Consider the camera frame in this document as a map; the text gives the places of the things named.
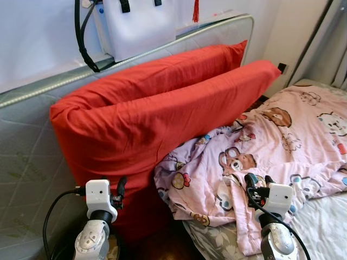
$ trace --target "curtain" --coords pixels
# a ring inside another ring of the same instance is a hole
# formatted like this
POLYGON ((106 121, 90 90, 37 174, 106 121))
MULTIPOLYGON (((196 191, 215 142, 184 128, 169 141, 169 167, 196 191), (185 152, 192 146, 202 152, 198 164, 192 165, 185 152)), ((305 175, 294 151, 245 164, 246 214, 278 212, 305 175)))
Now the curtain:
POLYGON ((300 79, 310 79, 347 90, 346 52, 347 0, 333 0, 290 85, 300 79))

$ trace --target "white handbag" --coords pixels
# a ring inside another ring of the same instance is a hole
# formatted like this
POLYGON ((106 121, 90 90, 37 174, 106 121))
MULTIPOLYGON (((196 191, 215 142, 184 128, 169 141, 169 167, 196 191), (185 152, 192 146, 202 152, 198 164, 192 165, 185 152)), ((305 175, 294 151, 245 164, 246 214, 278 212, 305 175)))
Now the white handbag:
POLYGON ((75 0, 75 31, 80 52, 95 72, 109 68, 176 38, 174 0, 94 0, 80 27, 80 0, 75 0), (114 62, 98 68, 87 54, 84 31, 93 12, 102 49, 114 62))

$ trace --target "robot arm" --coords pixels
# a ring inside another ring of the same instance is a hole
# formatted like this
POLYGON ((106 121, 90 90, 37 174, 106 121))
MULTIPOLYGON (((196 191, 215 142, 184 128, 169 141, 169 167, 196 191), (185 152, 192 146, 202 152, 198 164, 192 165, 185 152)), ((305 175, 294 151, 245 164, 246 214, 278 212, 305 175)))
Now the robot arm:
MULTIPOLYGON (((271 212, 280 220, 285 218, 286 212, 291 206, 293 188, 287 185, 276 184, 271 177, 266 176, 267 187, 255 187, 252 177, 245 176, 247 190, 250 190, 252 200, 264 210, 271 212)), ((252 201, 249 207, 255 207, 252 201)), ((270 215, 261 210, 255 211, 255 220, 260 222, 261 252, 265 260, 296 260, 298 246, 289 230, 270 215)))
POLYGON ((113 197, 108 180, 90 180, 86 184, 87 217, 89 221, 75 241, 75 260, 104 260, 108 253, 110 226, 123 208, 126 178, 118 182, 113 197))

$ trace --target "white wall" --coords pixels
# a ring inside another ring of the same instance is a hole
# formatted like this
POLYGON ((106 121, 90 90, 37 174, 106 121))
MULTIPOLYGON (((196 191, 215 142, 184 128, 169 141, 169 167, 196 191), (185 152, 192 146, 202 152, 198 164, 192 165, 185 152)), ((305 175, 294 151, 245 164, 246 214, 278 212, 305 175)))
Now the white wall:
MULTIPOLYGON (((181 1, 178 5, 180 20, 184 23, 191 21, 194 0, 181 1)), ((215 13, 230 9, 248 13, 254 18, 254 30, 246 63, 262 59, 277 11, 282 1, 286 0, 200 0, 200 17, 206 18, 215 13)))
POLYGON ((287 86, 295 65, 320 18, 327 0, 282 0, 263 59, 287 68, 265 93, 272 96, 287 86))
MULTIPOLYGON (((0 21, 0 93, 83 64, 74 31, 74 0, 1 1, 0 21)), ((92 57, 104 57, 93 17, 86 47, 92 57)))

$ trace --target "pillowcase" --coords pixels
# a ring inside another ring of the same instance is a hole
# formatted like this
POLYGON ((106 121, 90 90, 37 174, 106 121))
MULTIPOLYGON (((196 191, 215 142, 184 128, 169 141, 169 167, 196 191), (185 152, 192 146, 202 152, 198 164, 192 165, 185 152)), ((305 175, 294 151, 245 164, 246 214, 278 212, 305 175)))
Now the pillowcase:
POLYGON ((280 74, 270 62, 240 66, 246 42, 206 47, 144 63, 92 82, 53 105, 50 118, 79 185, 106 177, 114 223, 126 242, 172 219, 153 181, 156 164, 180 143, 231 123, 280 74))

